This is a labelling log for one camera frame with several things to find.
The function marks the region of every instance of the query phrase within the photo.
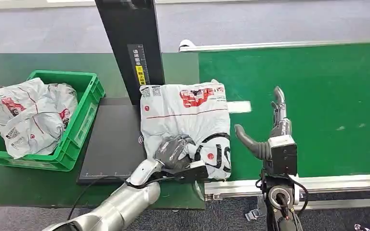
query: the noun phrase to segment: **green plastic crate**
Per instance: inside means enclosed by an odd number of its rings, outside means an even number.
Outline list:
[[[0,165],[12,167],[38,168],[55,171],[73,169],[95,114],[104,88],[96,74],[61,71],[34,71],[28,80],[40,78],[45,84],[67,83],[77,92],[79,102],[64,132],[61,142],[51,155],[28,154],[14,160],[6,152],[5,143],[0,136]]]

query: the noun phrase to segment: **barcode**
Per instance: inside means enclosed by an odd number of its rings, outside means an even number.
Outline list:
[[[13,142],[11,144],[11,146],[16,149],[16,150],[19,150],[19,146],[23,144],[23,142],[25,142],[26,139],[22,136],[21,138],[19,138],[17,141]]]
[[[143,88],[143,89],[141,90],[141,93],[142,93],[142,95],[143,95],[144,97],[150,97],[150,96],[151,96],[151,94],[150,94],[150,92],[149,92],[149,88]]]
[[[161,96],[161,87],[152,87],[153,96]]]

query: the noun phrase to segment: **white plastic bag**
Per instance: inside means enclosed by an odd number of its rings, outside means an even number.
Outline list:
[[[77,106],[67,84],[45,85],[40,78],[0,88],[0,134],[15,159],[51,154]]]
[[[229,130],[225,87],[212,80],[195,85],[146,85],[140,87],[141,132],[152,158],[164,137],[187,134],[192,159],[203,160],[209,178],[230,176]]]

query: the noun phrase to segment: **robotic arm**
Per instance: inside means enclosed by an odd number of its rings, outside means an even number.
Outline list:
[[[187,135],[167,137],[159,146],[154,159],[144,160],[127,181],[90,213],[51,225],[43,231],[121,231],[128,227],[160,194],[158,181],[170,179],[180,183],[208,177],[202,161],[178,160],[187,144]],[[164,178],[149,180],[153,175]]]
[[[296,185],[303,187],[293,179],[297,175],[297,144],[291,136],[291,122],[286,117],[284,93],[276,87],[274,94],[277,102],[272,102],[274,125],[268,141],[255,141],[241,125],[235,125],[236,136],[256,158],[263,160],[261,179],[258,181],[262,183],[260,189],[266,210],[263,213],[267,214],[267,230],[302,231],[299,220],[302,210],[296,215],[293,208],[299,202]]]

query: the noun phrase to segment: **gray carpet floor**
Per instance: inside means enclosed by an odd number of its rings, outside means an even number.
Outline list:
[[[370,0],[166,4],[157,6],[157,18],[163,52],[176,52],[183,39],[197,45],[370,39]],[[95,7],[21,9],[0,10],[3,52],[111,52],[111,47]],[[205,211],[146,211],[130,229],[263,230],[263,221],[248,223],[243,216],[253,201],[207,202]],[[67,214],[68,209],[0,207],[0,231],[41,230]],[[369,224],[370,209],[309,211],[303,224],[309,230],[352,230],[355,220]]]

